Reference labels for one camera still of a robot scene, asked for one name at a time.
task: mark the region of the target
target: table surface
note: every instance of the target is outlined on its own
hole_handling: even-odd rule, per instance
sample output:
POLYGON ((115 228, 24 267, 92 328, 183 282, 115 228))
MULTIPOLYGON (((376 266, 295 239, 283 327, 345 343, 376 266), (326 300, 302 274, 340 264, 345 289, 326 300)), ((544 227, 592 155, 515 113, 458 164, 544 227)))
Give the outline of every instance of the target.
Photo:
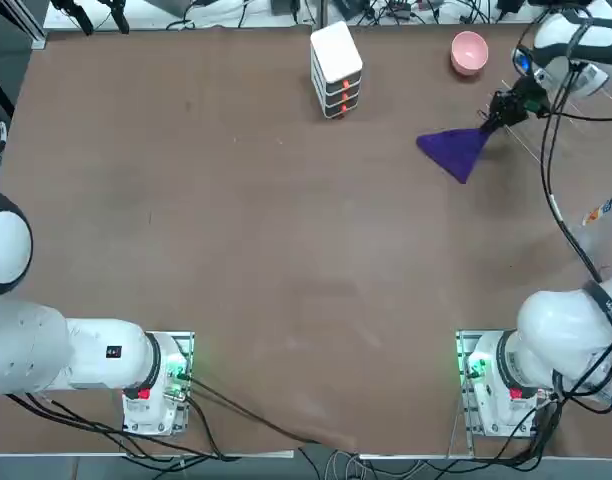
MULTIPOLYGON (((355 30, 362 90, 341 121, 317 104, 306 28, 53 35, 33 53, 0 180, 35 235, 15 295, 192 330, 205 382, 303 436, 447 454, 455 331, 513 327, 532 292, 586 278, 511 135, 496 135, 467 185, 415 146, 480 123, 515 78, 522 28, 479 29, 490 60, 474 81, 448 65, 458 27, 355 30)), ((612 114, 612 100, 580 108, 612 114)), ((554 188, 578 214, 612 193, 612 125, 564 123, 554 188)), ((542 124, 522 128, 536 145, 542 124)), ((111 392, 59 398, 119 424, 111 392)), ((225 451, 294 446, 202 405, 225 451)), ((196 419, 178 441, 207 448, 196 419)), ((478 440, 476 453, 499 445, 478 440)), ((450 451, 467 453, 461 416, 450 451)), ((0 452, 116 449, 0 398, 0 452)), ((612 414, 567 408, 548 454, 612 457, 612 414)))

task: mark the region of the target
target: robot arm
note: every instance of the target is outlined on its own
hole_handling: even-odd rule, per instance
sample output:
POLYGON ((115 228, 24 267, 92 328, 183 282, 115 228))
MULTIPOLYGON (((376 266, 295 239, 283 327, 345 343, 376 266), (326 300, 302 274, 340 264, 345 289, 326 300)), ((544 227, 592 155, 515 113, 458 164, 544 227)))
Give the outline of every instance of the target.
POLYGON ((587 64, 573 85, 574 95, 592 95, 612 79, 612 3, 594 0, 586 10, 592 17, 567 9, 547 18, 537 31, 530 56, 542 69, 536 76, 549 90, 563 81, 569 59, 587 64))
MULTIPOLYGON (((168 333, 116 319, 67 319, 55 309, 7 298, 32 253, 26 217, 0 193, 0 395, 121 389, 124 428, 148 435, 183 430, 189 385, 179 374, 190 374, 192 357, 168 333)), ((190 347, 192 338, 184 336, 190 347)))

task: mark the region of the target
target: purple triangular cloth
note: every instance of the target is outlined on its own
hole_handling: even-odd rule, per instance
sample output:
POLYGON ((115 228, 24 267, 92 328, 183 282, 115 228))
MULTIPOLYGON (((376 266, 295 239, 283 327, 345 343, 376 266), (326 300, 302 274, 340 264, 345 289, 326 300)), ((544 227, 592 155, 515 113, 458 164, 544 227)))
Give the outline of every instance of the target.
POLYGON ((489 137, 490 132, 479 128, 462 128, 420 135, 417 146, 459 183, 466 183, 489 137))

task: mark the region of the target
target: metal bracket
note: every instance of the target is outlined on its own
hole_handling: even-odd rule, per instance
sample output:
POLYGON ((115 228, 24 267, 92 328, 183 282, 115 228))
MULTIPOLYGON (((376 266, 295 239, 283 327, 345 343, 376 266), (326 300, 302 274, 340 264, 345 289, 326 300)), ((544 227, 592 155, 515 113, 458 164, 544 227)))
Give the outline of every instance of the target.
POLYGON ((31 40, 33 50, 42 50, 46 46, 46 32, 37 19, 30 13, 22 0, 0 0, 17 27, 31 40))
POLYGON ((466 424, 466 445, 468 446, 468 453, 473 456, 475 455, 473 435, 483 435, 483 428, 479 418, 475 390, 468 379, 468 357, 475 350, 475 346, 483 334, 483 330, 458 330, 455 335, 459 384, 462 393, 464 423, 466 424))
MULTIPOLYGON (((193 376, 193 354, 195 352, 195 333, 194 332, 162 332, 167 333, 175 343, 179 346, 182 355, 188 360, 186 375, 189 377, 193 376)), ((184 392, 186 395, 190 395, 190 388, 184 392)), ((173 420, 173 434, 182 433, 188 428, 188 415, 189 407, 188 403, 184 403, 177 407, 175 414, 175 420, 173 420)))

